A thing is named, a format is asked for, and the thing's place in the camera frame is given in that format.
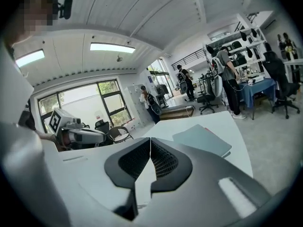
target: white sneaker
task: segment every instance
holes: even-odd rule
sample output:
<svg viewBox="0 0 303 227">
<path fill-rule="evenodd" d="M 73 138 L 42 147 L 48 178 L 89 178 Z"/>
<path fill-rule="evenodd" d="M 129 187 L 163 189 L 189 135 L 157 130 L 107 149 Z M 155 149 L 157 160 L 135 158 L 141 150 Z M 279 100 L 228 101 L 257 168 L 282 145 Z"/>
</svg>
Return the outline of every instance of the white sneaker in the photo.
<svg viewBox="0 0 303 227">
<path fill-rule="evenodd" d="M 243 115 L 242 113 L 239 113 L 238 115 L 233 114 L 232 117 L 234 119 L 245 119 L 246 115 Z"/>
</svg>

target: light blue notebook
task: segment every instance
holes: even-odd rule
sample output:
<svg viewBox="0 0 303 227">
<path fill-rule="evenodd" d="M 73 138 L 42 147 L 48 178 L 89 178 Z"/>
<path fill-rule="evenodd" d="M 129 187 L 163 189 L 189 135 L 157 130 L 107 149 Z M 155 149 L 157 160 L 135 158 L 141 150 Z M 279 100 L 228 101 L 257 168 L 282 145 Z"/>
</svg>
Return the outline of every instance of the light blue notebook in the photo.
<svg viewBox="0 0 303 227">
<path fill-rule="evenodd" d="M 172 137 L 176 143 L 209 151 L 220 157 L 228 156 L 232 148 L 231 145 L 199 124 L 186 131 L 174 134 Z"/>
</svg>

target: pants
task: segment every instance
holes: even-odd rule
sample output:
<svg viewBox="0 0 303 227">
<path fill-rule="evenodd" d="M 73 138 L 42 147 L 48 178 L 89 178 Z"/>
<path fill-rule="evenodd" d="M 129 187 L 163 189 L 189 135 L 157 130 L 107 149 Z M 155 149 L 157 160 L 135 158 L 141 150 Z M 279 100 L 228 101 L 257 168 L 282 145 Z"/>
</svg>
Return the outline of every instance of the pants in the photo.
<svg viewBox="0 0 303 227">
<path fill-rule="evenodd" d="M 286 57 L 290 61 L 291 58 L 290 58 L 289 52 L 286 52 Z M 298 54 L 294 54 L 294 59 L 298 59 Z M 294 71 L 294 66 L 293 65 L 291 65 L 290 68 L 292 70 L 293 83 L 300 82 L 300 71 L 298 70 L 299 66 L 298 65 L 295 66 L 295 69 L 298 70 L 296 72 L 293 72 Z"/>
<path fill-rule="evenodd" d="M 153 110 L 152 107 L 149 106 L 147 109 L 147 112 L 150 114 L 152 120 L 155 122 L 155 124 L 157 124 L 160 121 L 160 116 L 157 115 Z"/>
<path fill-rule="evenodd" d="M 186 82 L 187 84 L 187 96 L 189 99 L 194 99 L 194 86 L 193 86 L 193 83 L 192 81 L 189 81 L 189 82 Z"/>
<path fill-rule="evenodd" d="M 240 113 L 240 98 L 238 92 L 233 88 L 240 90 L 239 85 L 235 79 L 223 81 L 223 88 L 227 95 L 227 100 L 230 109 L 234 112 L 235 115 Z"/>
</svg>

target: white ceiling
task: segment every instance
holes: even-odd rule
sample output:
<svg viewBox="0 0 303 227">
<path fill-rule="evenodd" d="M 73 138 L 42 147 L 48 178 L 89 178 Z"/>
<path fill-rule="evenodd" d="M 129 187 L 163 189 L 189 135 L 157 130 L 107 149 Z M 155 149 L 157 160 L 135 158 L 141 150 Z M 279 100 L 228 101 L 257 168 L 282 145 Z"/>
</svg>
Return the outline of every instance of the white ceiling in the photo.
<svg viewBox="0 0 303 227">
<path fill-rule="evenodd" d="M 17 44 L 15 57 L 44 50 L 44 59 L 21 68 L 33 86 L 91 71 L 136 73 L 204 28 L 209 33 L 212 23 L 248 8 L 252 12 L 251 4 L 262 9 L 255 0 L 73 0 L 70 19 Z M 89 50 L 91 42 L 128 41 L 136 48 L 133 54 Z"/>
</svg>

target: ceiling light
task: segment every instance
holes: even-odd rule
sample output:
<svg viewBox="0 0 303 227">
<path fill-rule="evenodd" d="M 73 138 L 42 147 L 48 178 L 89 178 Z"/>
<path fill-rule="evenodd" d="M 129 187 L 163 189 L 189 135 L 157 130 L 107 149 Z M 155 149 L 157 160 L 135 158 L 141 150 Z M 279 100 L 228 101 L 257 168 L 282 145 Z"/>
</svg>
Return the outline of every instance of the ceiling light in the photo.
<svg viewBox="0 0 303 227">
<path fill-rule="evenodd" d="M 30 54 L 27 54 L 25 56 L 20 57 L 19 59 L 16 60 L 16 64 L 21 67 L 24 66 L 26 64 L 29 64 L 33 61 L 39 60 L 44 58 L 44 52 L 43 50 L 39 50 Z"/>
<path fill-rule="evenodd" d="M 117 45 L 117 44 L 104 44 L 104 43 L 91 43 L 90 44 L 91 51 L 118 51 L 118 52 L 126 52 L 126 53 L 133 53 L 135 48 L 124 46 L 124 45 Z"/>
</svg>

